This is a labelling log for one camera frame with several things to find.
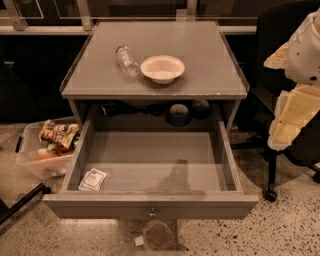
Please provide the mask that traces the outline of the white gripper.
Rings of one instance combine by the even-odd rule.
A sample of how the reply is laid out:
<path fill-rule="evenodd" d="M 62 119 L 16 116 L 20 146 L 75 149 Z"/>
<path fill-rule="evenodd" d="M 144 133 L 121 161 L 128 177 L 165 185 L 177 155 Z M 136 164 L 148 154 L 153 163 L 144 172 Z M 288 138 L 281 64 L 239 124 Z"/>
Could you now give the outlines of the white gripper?
<path fill-rule="evenodd" d="M 284 69 L 288 43 L 281 45 L 265 61 L 270 69 Z M 320 110 L 320 87 L 298 84 L 291 90 L 280 117 L 276 116 L 269 129 L 268 146 L 276 151 L 286 149 Z"/>

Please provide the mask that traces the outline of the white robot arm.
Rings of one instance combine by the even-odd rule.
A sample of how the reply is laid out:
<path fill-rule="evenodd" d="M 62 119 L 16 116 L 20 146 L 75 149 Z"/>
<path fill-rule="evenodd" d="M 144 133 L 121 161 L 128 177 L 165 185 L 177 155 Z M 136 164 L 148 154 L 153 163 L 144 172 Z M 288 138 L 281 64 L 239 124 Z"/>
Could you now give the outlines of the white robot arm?
<path fill-rule="evenodd" d="M 285 76 L 296 83 L 277 98 L 267 141 L 273 150 L 290 146 L 320 111 L 319 21 L 320 9 L 309 14 L 289 40 L 264 61 L 265 67 L 283 69 Z"/>

